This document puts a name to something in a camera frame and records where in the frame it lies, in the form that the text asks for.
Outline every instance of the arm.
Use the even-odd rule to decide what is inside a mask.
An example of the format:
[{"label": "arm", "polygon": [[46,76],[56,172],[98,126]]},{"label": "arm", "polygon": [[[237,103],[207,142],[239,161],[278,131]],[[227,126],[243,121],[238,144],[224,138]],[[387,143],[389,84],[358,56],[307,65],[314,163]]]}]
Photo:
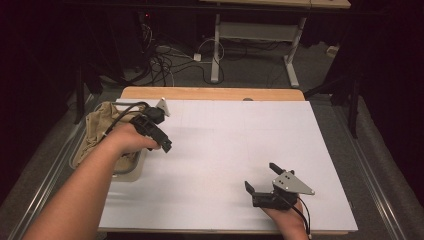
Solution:
[{"label": "arm", "polygon": [[[301,212],[302,204],[299,200],[295,207]],[[262,208],[262,210],[274,221],[275,225],[283,235],[284,240],[308,240],[303,219],[293,209],[280,211]]]},{"label": "arm", "polygon": [[122,154],[142,148],[159,146],[131,124],[113,130],[41,211],[24,239],[94,239],[115,163]]}]

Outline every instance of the desk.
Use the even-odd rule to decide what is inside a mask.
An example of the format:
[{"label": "desk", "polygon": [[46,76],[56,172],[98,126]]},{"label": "desk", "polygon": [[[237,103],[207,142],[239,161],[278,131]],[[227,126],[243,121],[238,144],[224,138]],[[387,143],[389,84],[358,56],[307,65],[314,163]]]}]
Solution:
[{"label": "desk", "polygon": [[[168,154],[149,152],[139,180],[111,184],[100,230],[276,234],[244,189],[244,180],[257,191],[272,189],[272,161],[295,170],[316,191],[302,195],[313,233],[356,231],[310,104],[301,95],[292,89],[126,88],[121,99],[152,104],[168,99],[171,117],[159,127],[173,148]],[[244,98],[255,101],[240,101]]]},{"label": "desk", "polygon": [[[202,0],[205,2],[221,3],[241,3],[271,6],[288,6],[301,8],[350,8],[347,0]],[[299,81],[293,67],[293,58],[299,45],[300,37],[306,23],[306,17],[301,17],[298,25],[281,26],[269,24],[247,24],[235,22],[221,22],[220,14],[216,14],[215,20],[215,44],[214,59],[212,61],[211,82],[219,81],[219,40],[220,38],[241,38],[241,39],[260,39],[270,41],[291,42],[291,48],[284,56],[284,65],[287,70],[290,85],[293,88],[299,87]]]}]

